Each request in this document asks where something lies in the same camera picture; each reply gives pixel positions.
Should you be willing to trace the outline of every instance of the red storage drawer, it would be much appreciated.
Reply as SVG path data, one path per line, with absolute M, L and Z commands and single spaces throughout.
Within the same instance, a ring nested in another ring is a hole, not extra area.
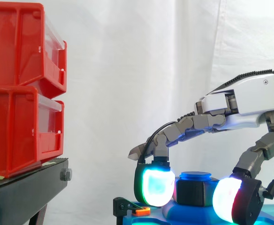
M 66 92 L 66 42 L 39 3 L 0 2 L 0 85 L 30 85 L 53 98 Z
M 11 177 L 63 153 L 64 104 L 34 87 L 0 86 L 0 176 Z

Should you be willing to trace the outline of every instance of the black metal shelf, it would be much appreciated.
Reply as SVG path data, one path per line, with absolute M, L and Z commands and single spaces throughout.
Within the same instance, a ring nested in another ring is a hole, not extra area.
M 0 180 L 0 225 L 43 223 L 46 205 L 66 186 L 63 174 L 67 158 L 55 158 L 53 164 L 34 171 Z

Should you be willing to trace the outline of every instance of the orange clip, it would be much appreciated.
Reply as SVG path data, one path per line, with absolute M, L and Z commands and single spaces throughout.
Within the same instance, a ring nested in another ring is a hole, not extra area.
M 144 217 L 144 216 L 149 216 L 151 214 L 151 208 L 149 207 L 143 207 L 142 210 L 135 210 L 132 211 L 132 215 L 135 217 Z

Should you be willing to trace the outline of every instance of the white fabric curtain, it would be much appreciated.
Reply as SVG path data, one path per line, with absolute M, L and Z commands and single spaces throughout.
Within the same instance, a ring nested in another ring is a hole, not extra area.
M 57 99 L 73 169 L 45 225 L 115 224 L 112 199 L 135 199 L 130 149 L 227 80 L 274 69 L 274 0 L 40 2 L 68 43 L 68 90 Z M 171 148 L 171 167 L 220 179 L 266 132 L 262 125 L 199 136 Z M 273 177 L 274 158 L 258 179 L 267 186 Z

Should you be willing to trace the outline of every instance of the circular screw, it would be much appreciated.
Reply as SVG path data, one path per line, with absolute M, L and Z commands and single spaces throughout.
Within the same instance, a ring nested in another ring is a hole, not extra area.
M 72 178 L 72 169 L 62 169 L 61 173 L 60 173 L 60 180 L 63 181 L 71 181 Z

